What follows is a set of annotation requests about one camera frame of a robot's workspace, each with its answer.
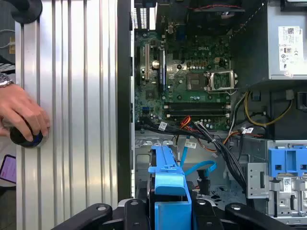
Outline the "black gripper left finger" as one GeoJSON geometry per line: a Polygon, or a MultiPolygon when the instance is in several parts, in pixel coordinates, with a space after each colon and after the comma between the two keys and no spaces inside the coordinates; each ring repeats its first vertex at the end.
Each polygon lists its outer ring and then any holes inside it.
{"type": "Polygon", "coordinates": [[[55,226],[55,230],[149,230],[146,205],[138,199],[127,199],[113,209],[97,203],[55,226]]]}

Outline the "person's bare hand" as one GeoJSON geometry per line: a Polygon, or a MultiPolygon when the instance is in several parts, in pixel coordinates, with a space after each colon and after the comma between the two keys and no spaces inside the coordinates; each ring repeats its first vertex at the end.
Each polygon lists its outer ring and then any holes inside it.
{"type": "Polygon", "coordinates": [[[0,89],[0,118],[9,121],[27,141],[33,141],[33,136],[39,133],[48,136],[47,113],[16,84],[0,89]]]}

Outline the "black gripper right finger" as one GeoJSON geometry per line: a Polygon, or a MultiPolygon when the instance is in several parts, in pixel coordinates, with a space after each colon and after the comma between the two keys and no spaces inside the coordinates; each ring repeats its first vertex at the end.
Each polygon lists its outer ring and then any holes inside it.
{"type": "Polygon", "coordinates": [[[193,200],[194,230],[292,230],[265,214],[241,203],[230,203],[224,211],[209,200],[193,200]]]}

